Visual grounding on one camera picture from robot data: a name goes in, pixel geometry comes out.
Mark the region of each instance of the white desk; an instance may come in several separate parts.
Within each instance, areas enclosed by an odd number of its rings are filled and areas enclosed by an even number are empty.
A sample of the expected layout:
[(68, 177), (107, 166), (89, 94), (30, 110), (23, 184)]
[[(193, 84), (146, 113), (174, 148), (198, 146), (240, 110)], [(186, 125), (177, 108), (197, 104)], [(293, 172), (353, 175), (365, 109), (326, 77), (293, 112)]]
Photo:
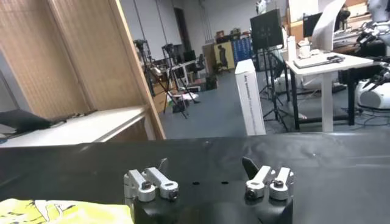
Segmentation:
[(290, 70), (298, 75), (322, 75), (321, 95), (322, 95), (322, 131), (333, 131), (333, 99), (332, 99), (332, 74), (338, 71), (345, 71), (351, 68), (362, 68), (370, 66), (374, 63), (373, 60), (359, 58), (349, 55), (329, 53), (329, 56), (339, 55), (344, 57), (341, 63), (333, 63), (328, 65), (320, 65), (311, 68), (299, 69), (293, 61), (286, 61)]
[(167, 71), (173, 71), (173, 70), (176, 70), (176, 69), (179, 69), (179, 68), (183, 68), (184, 70), (184, 79), (185, 79), (185, 84), (188, 85), (190, 84), (190, 81), (188, 80), (188, 74), (187, 74), (187, 69), (186, 67), (191, 65), (191, 64), (195, 64), (196, 60), (192, 60), (192, 61), (188, 61), (188, 62), (184, 62), (182, 64), (178, 64), (178, 65), (175, 65), (173, 66), (171, 69), (167, 69)]
[(28, 147), (44, 145), (75, 145), (89, 142), (105, 142), (144, 119), (149, 140), (155, 140), (149, 116), (144, 107), (129, 107), (97, 111), (84, 117), (69, 119), (58, 126), (37, 130), (9, 139), (4, 147)]

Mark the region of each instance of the black bolt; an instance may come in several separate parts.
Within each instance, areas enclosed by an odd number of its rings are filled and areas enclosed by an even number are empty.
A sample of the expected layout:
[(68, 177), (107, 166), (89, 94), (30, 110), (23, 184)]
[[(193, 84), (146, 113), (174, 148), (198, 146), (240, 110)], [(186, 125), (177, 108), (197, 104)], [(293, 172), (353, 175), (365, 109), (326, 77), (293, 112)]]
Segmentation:
[(281, 181), (281, 180), (275, 180), (275, 181), (274, 181), (274, 186), (275, 186), (276, 188), (282, 188), (283, 185), (284, 185), (284, 183), (283, 183), (283, 181)]
[(245, 193), (245, 197), (248, 200), (255, 200), (255, 199), (257, 199), (257, 194), (254, 190), (251, 189)]
[(169, 192), (169, 194), (168, 194), (169, 201), (176, 201), (178, 195), (179, 195), (179, 192), (176, 190)]
[(142, 182), (141, 189), (146, 190), (152, 187), (152, 183), (149, 181)]

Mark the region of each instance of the black tablecloth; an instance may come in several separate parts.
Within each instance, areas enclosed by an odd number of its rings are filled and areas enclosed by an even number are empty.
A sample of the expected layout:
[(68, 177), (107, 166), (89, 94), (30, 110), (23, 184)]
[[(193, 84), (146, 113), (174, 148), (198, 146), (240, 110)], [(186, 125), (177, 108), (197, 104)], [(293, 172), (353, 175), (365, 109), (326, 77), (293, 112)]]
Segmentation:
[(0, 200), (123, 203), (123, 175), (169, 159), (176, 181), (247, 180), (242, 156), (295, 173), (295, 223), (389, 223), (390, 133), (292, 134), (0, 149)]

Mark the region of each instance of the gray floor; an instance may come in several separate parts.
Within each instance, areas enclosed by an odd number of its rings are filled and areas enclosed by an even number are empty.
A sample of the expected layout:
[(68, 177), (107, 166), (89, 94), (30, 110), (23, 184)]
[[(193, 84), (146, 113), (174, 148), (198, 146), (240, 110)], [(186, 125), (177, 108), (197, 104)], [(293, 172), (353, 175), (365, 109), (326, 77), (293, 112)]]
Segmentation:
[[(264, 86), (264, 74), (258, 74), (259, 89)], [(166, 113), (160, 113), (166, 137), (168, 139), (181, 138), (209, 138), (209, 137), (240, 137), (245, 136), (245, 126), (241, 106), (239, 104), (238, 90), (236, 87), (234, 73), (224, 73), (218, 77), (218, 89), (202, 92), (199, 94), (201, 103), (193, 104), (188, 108), (189, 118), (185, 119), (182, 114), (172, 113), (172, 108), (168, 108)], [(299, 96), (299, 112), (308, 117), (321, 116), (321, 94), (315, 94), (309, 99), (306, 96)], [(289, 111), (286, 104), (286, 95), (280, 96), (284, 106), (280, 108)], [(273, 107), (272, 102), (266, 99), (261, 100), (263, 114)], [(334, 113), (345, 114), (343, 108), (347, 107), (347, 91), (341, 91), (333, 95)], [(374, 114), (375, 116), (386, 116), (387, 114)], [(267, 119), (273, 119), (274, 114), (270, 114)], [(294, 130), (291, 116), (284, 118), (289, 131)], [(335, 131), (380, 131), (389, 128), (388, 117), (373, 118), (370, 113), (364, 113), (356, 117), (358, 124), (366, 121), (367, 126), (348, 126), (346, 122), (335, 123)], [(267, 134), (285, 133), (283, 126), (276, 121), (266, 122)], [(321, 123), (301, 125), (301, 132), (321, 131)]]

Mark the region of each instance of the yellow bag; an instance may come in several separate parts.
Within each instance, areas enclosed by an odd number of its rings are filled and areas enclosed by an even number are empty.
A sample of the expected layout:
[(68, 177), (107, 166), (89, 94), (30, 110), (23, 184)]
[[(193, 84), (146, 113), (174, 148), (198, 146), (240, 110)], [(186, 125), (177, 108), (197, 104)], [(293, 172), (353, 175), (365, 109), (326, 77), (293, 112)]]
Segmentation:
[(133, 223), (127, 205), (81, 201), (8, 199), (0, 202), (0, 223)]

